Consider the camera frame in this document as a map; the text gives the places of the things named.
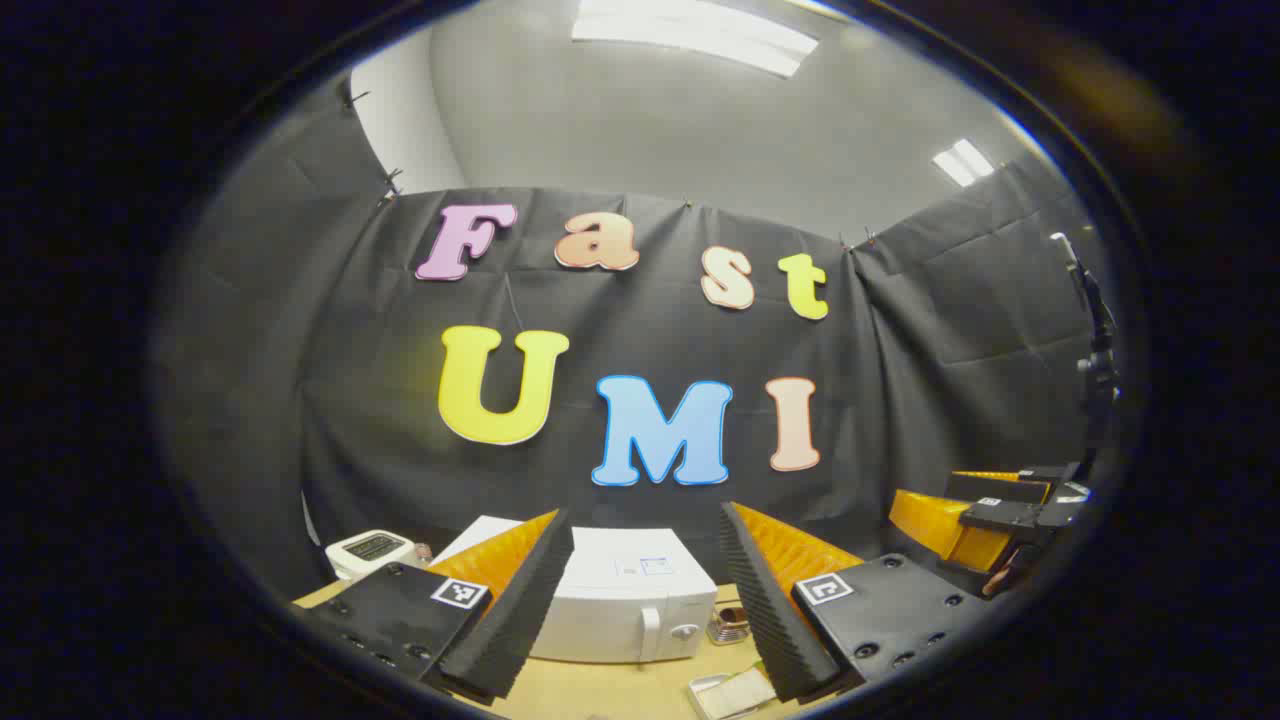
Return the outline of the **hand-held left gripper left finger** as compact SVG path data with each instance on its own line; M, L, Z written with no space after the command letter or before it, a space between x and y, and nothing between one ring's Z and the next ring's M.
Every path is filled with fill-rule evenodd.
M490 703L515 685L572 551L552 510L434 568L385 562L294 616L365 670Z

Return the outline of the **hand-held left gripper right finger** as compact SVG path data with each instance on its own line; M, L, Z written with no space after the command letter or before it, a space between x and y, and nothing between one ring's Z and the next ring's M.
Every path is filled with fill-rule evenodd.
M991 610L905 555L863 560L742 503L721 505L718 533L782 701L881 685L964 642Z

